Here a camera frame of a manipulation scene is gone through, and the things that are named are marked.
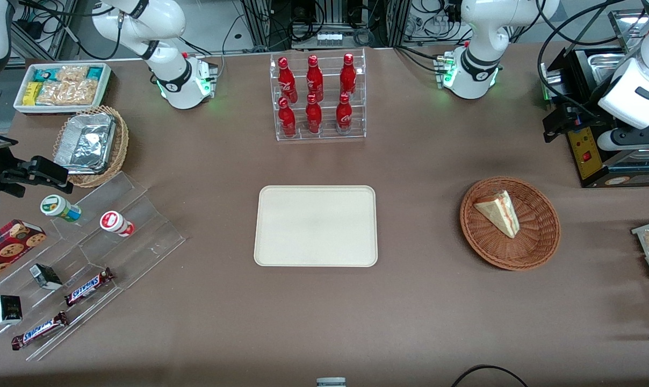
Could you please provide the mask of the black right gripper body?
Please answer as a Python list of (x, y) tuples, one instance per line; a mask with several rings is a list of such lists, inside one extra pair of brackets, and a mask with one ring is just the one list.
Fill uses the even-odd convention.
[(0, 192), (15, 197), (25, 194), (22, 183), (28, 183), (34, 161), (22, 161), (12, 153), (10, 147), (18, 144), (17, 140), (0, 135)]

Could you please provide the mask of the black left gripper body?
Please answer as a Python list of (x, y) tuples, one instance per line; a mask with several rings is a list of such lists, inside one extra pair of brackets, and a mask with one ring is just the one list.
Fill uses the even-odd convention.
[(614, 118), (585, 104), (564, 102), (564, 113), (566, 113), (564, 134), (577, 133), (592, 127), (605, 127), (607, 130), (615, 127)]

